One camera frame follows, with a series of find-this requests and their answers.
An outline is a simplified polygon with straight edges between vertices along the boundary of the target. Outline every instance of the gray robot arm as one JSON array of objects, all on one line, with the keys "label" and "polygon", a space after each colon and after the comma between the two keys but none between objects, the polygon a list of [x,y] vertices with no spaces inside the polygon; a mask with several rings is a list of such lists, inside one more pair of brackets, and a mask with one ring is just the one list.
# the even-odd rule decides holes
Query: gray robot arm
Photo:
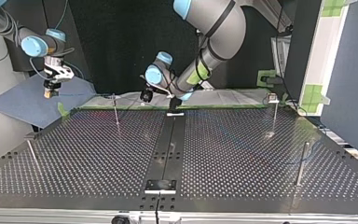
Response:
[{"label": "gray robot arm", "polygon": [[74,77],[72,69],[64,65],[63,56],[73,51],[65,49],[65,33],[56,29],[47,29],[45,35],[38,35],[15,21],[1,6],[6,0],[0,0],[0,35],[13,41],[16,46],[31,57],[45,59],[45,97],[58,95],[58,89],[64,81]]},{"label": "gray robot arm", "polygon": [[211,71],[234,57],[241,48],[246,19],[241,6],[233,0],[175,0],[173,7],[184,20],[205,34],[202,49],[179,77],[170,71],[172,56],[160,52],[147,68],[145,78],[151,86],[185,101],[197,84],[208,79]]}]

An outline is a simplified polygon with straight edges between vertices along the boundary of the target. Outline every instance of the black backdrop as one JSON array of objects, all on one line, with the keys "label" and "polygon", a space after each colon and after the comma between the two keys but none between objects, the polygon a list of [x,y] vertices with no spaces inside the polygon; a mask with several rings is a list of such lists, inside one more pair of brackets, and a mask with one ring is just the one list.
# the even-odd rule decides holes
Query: black backdrop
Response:
[{"label": "black backdrop", "polygon": [[141,90],[160,50],[183,71],[194,59],[195,29],[175,14],[173,0],[72,0],[77,32],[98,93]]},{"label": "black backdrop", "polygon": [[[98,93],[142,90],[145,82],[139,76],[160,50],[173,56],[173,69],[179,74],[194,60],[198,45],[195,28],[172,6],[173,0],[70,1]],[[244,44],[232,60],[213,71],[211,83],[216,88],[256,88],[258,71],[274,69],[274,27],[255,9],[244,7],[243,11],[247,20]]]}]

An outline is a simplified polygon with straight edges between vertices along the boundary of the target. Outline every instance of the gray cloth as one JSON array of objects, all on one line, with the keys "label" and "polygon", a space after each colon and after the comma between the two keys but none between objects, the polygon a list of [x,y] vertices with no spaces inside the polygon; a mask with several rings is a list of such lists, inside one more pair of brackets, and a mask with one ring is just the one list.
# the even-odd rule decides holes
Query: gray cloth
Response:
[{"label": "gray cloth", "polygon": [[37,127],[46,128],[62,116],[58,109],[59,103],[65,111],[70,111],[85,104],[95,95],[92,84],[74,77],[71,81],[62,83],[61,96],[46,99],[43,82],[41,77],[33,76],[0,95],[0,112]]}]

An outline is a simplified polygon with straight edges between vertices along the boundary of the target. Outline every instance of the metal tabletop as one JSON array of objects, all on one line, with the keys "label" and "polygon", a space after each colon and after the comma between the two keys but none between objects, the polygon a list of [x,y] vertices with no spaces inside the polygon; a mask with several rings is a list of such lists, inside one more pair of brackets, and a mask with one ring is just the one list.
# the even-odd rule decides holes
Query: metal tabletop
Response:
[{"label": "metal tabletop", "polygon": [[[81,110],[0,159],[0,208],[358,215],[358,161],[294,111]],[[305,158],[303,146],[310,143]],[[299,165],[304,164],[300,185]],[[176,182],[148,195],[149,180]]]}]

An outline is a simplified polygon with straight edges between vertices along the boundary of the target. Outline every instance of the green tape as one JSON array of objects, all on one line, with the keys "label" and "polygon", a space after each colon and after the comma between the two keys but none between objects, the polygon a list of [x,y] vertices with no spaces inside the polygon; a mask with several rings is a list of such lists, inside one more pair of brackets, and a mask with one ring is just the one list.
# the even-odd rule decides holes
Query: green tape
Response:
[{"label": "green tape", "polygon": [[345,0],[325,0],[322,17],[340,17]]},{"label": "green tape", "polygon": [[257,87],[273,88],[274,87],[273,84],[267,84],[266,82],[261,80],[261,77],[276,77],[276,76],[277,76],[277,71],[275,71],[275,70],[258,71]]},{"label": "green tape", "polygon": [[[93,106],[82,106],[79,107],[80,110],[114,110],[113,106],[105,105],[93,105]],[[117,110],[166,110],[167,106],[128,106],[128,105],[118,105]]]},{"label": "green tape", "polygon": [[[178,109],[254,109],[266,108],[266,105],[181,105]],[[80,110],[113,110],[110,106],[83,106]],[[167,106],[118,106],[117,110],[168,110]]]},{"label": "green tape", "polygon": [[63,104],[61,102],[58,103],[58,111],[60,112],[62,119],[66,120],[69,119],[70,117],[70,112],[66,111],[65,108],[63,107]]},{"label": "green tape", "polygon": [[316,113],[322,103],[322,85],[306,85],[301,107],[308,113]]},{"label": "green tape", "polygon": [[[200,63],[199,64],[199,73],[200,73],[200,77],[202,77],[202,79],[208,79],[208,70],[205,68],[205,66]],[[197,74],[197,71],[194,70],[194,72],[191,74],[191,76],[187,79],[187,83],[190,85],[197,85],[201,82],[199,75]]]}]

